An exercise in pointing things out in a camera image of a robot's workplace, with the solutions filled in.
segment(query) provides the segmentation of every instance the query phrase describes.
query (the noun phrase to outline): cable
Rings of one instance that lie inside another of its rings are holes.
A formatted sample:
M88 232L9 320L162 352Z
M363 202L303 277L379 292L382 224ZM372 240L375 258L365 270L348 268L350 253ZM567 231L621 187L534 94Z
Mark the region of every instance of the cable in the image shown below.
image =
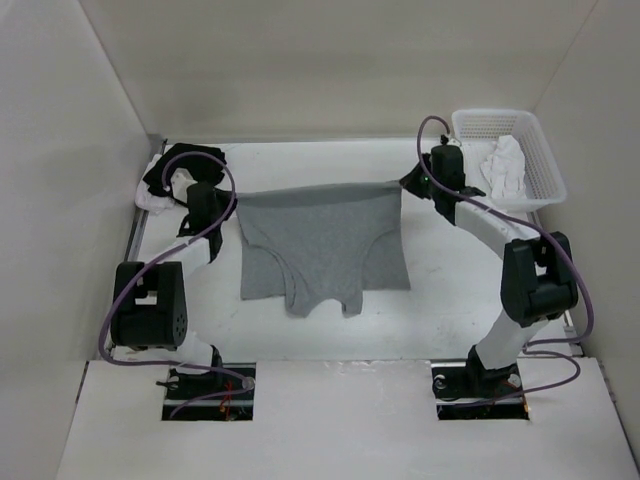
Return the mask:
M478 402L471 402L471 403L465 403L465 404L456 404L456 406L459 407L479 407L482 405L489 405L489 404L493 404L499 400L504 400L507 398L514 398L514 397L520 397L523 396L527 393L533 393L533 392L539 392L542 390L549 390L551 388L556 388L556 387L560 387L562 385L566 385L567 383L570 383L572 381L574 381L576 378L578 378L580 376L581 373L581 369L580 369L580 365L578 364L578 362L576 362L573 358L561 354L561 353L557 353L557 352L550 352L550 351L544 351L544 350L534 350L534 351L528 351L527 349L529 347L533 347L535 345L548 345L548 344L558 344L558 343L578 343L578 342L582 342L583 340L586 340L587 338L589 338L589 336L591 335L591 333L593 332L593 327L595 325L595 313L593 310L593 303L591 301L591 295L589 294L589 290L587 289L587 285L584 282L584 279L582 278L582 276L580 275L580 272L578 272L577 268L575 267L575 265L573 264L573 261L571 260L571 257L569 257L569 255L567 254L567 252L564 251L564 249L560 246L560 244L556 241L555 238L553 238L546 230L544 230L543 228L539 227L538 225L531 223L531 222L527 222L526 220L521 220L519 218L515 218L509 215L506 215L502 212L499 212L497 210L494 210L493 208L491 208L489 205L485 205L482 202L478 202L477 200L474 200L473 198L470 197L466 197L464 195L459 194L458 192L451 190L450 188L445 187L443 184L441 184L429 171L429 169L427 168L427 165L424 162L424 159L422 158L422 134L424 132L424 127L425 125L430 121L430 120L437 120L438 122L442 123L446 130L447 133L450 132L449 129L449 124L446 122L446 120L444 120L442 117L439 117L437 115L429 115L428 117L426 117L422 123L420 124L420 128L418 129L418 136L417 136L417 152L418 152L418 161L420 162L420 166L422 167L422 170L424 171L424 174L427 176L427 178L429 179L430 182L432 182L438 189L442 190L445 193L448 193L449 195L452 195L464 202L468 202L478 208L481 208L482 210L489 212L490 214L498 217L501 220L504 220L506 222L512 222L512 223L517 223L519 225L523 225L525 227L529 227L532 228L533 230L535 230L536 232L538 232L540 234L540 236L542 236L545 240L547 240L555 249L556 253L560 256L560 258L562 259L562 262L567 266L567 268L569 269L569 271L571 272L571 275L573 276L574 280L576 281L576 284L578 285L578 288L580 289L580 293L582 293L582 298L584 300L584 304L587 310L587 326L585 328L585 331L581 334L581 335L577 335L575 337L572 338L550 338L550 339L543 339L543 340L533 340L531 342L529 342L527 345L525 345L525 348L523 349L523 352L526 355L550 355L556 358L564 358L565 360L571 362L575 367L576 367L576 372L569 378L562 380L560 382L556 382L556 383L552 383L549 385L544 385L542 387L533 387L533 388L528 388L526 390L520 390L519 392L514 392L514 393L510 393L508 395L503 395L500 397L496 397L493 399L488 399L488 400L482 400L482 401L478 401Z
M182 410L184 407L186 407L187 405L189 405L190 403L193 403L195 401L206 400L206 399L217 397L217 396L220 396L220 395L237 395L237 394L241 394L241 393L246 393L246 392L252 390L255 387L255 381L252 378L245 377L244 375L241 375L241 374L239 374L237 372L234 372L233 370L229 370L227 368L212 367L212 366L205 366L205 365L193 365L193 364L190 364L190 363L181 363L181 362L176 362L176 361L172 361L172 360L144 360L144 361L139 361L139 362L126 362L126 361L122 361L122 360L116 360L115 358L113 358L110 355L110 353L107 351L106 347L105 347L105 344L106 344L106 341L107 341L107 336L108 336L108 333L109 333L109 328L111 327L111 322L113 320L113 317L115 316L116 312L120 308L120 305L122 304L122 302L124 301L126 296L131 292L131 290L133 290L135 288L136 284L138 283L138 280L140 280L145 273L147 273L151 268L153 268L158 263L160 263L160 262L166 260L167 258L171 257L172 255L184 250L185 248L189 247L196 240L201 239L202 237L206 236L207 234L209 234L210 232L212 232L213 230L218 228L222 224L224 219L227 218L227 215L229 215L231 213L231 211L233 210L233 207L235 205L235 199L236 199L236 183L235 183L235 180L233 178L233 175L231 174L231 171L229 170L227 165L222 160L218 159L217 157L215 157L215 156L213 156L213 155L211 155L209 153L205 153L205 152L185 152L185 153L181 153L180 155L177 155L176 157L172 158L165 165L164 169L162 170L162 177L161 178L162 178L162 185L164 186L164 188L165 189L168 188L168 184L167 184L167 180L166 180L166 174L167 174L168 168L173 163L177 162L178 160L180 160L180 159L182 159L182 158L184 158L184 157L186 157L188 155L199 155L199 156L208 158L209 160L212 160L213 162L215 162L218 165L220 165L220 167L222 167L222 170L229 177L229 182L231 182L231 199L229 201L229 204L227 205L227 208L222 213L222 215L220 215L220 217L215 222L213 222L209 227L205 228L202 232L200 232L199 234L197 234L194 237L190 238L186 243L183 243L181 245L177 245L177 246L167 250L166 252L161 253L160 255L155 257L153 260L151 260L150 262L145 264L142 267L142 269L137 274L135 274L131 280L129 280L129 283L127 283L127 285L124 287L124 289L120 292L120 294L116 297L116 299L114 300L113 304L111 305L111 308L109 309L109 312L107 313L107 316L104 319L104 322L102 323L102 328L100 329L100 336L98 337L98 351L100 352L100 356L106 362L108 362L108 363L110 363L112 365L118 365L118 366L122 366L122 367L145 366L145 365L166 365L166 366L170 366L170 367L180 366L180 367L191 368L191 369L195 369L195 370L206 370L208 372L215 372L215 373L220 373L220 374L223 374L223 375L230 375L230 376L235 377L235 378L237 378L237 379L242 381L242 387L243 388L240 389L240 390L234 390L234 391L231 391L231 392L228 392L228 391L216 392L216 393L202 395L200 397L196 397L196 398L192 398L190 400L187 400L186 402L184 402L184 403L178 405L176 408L174 408L173 411L171 412L171 414L169 415L169 418L173 418L180 410Z

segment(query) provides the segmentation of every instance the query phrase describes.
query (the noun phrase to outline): gray wall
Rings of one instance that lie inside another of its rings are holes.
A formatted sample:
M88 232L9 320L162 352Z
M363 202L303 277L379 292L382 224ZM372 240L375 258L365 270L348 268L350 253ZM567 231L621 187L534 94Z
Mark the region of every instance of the gray wall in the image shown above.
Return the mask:
M76 0L0 0L0 478L55 477L146 134Z
M604 362L640 452L640 2L600 0L536 109L568 184L544 224L569 234L591 287L597 327L587 352ZM574 318L584 325L584 314Z
M595 0L81 0L149 132L414 134L532 109Z

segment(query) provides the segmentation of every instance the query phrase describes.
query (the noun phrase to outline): plastic basket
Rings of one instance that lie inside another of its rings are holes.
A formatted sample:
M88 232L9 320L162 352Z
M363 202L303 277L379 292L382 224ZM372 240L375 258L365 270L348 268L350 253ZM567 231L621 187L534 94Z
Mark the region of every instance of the plastic basket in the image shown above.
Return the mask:
M458 110L453 114L453 131L465 156L465 150L477 152L478 144L486 145L502 135L512 135L520 144L525 156L526 198L491 199L496 207L510 212L533 212L567 198L556 159L534 114L523 110Z

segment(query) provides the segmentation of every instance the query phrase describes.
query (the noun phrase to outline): black cloth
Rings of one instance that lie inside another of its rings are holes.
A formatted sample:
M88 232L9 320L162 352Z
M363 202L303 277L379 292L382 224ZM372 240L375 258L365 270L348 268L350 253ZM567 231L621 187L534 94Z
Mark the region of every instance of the black cloth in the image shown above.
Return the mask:
M177 162L173 163L167 170L166 181L169 185L169 191L165 191L162 187L162 171L164 167L173 158L181 153L187 152L203 152L213 155L221 160L225 165L225 155L222 150L215 147L203 147L202 145L191 145L189 143L176 143L168 152L166 152L156 164L149 170L142 180L149 186L148 190L151 195L156 197L173 198L173 190L171 189L171 176L178 168L187 170L196 182L207 182L211 185L218 185L224 178L222 167L216 162L202 155L187 155Z

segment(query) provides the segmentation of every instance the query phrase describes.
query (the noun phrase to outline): white floor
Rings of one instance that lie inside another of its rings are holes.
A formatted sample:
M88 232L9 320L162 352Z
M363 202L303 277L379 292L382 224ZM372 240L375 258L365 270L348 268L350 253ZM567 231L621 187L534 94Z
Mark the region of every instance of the white floor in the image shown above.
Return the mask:
M92 362L58 480L637 480L598 364L531 421L438 421L424 361L259 362L252 422L162 422L162 367ZM524 359L525 387L564 378Z
M424 142L425 149L430 146ZM417 163L414 139L221 148L240 192L392 180ZM469 178L478 182L478 175ZM226 180L222 187L228 187ZM173 243L185 213L176 207L149 216L141 259ZM218 259L186 280L190 326L229 362L466 357L500 311L501 262L437 214L430 201L406 193L402 235L411 291L365 292L363 312L353 318L344 318L336 301L324 302L308 318L290 318L282 298L240 300L242 258L234 217L224 224ZM564 336L562 321L552 322L540 336ZM556 349L570 353L566 345Z

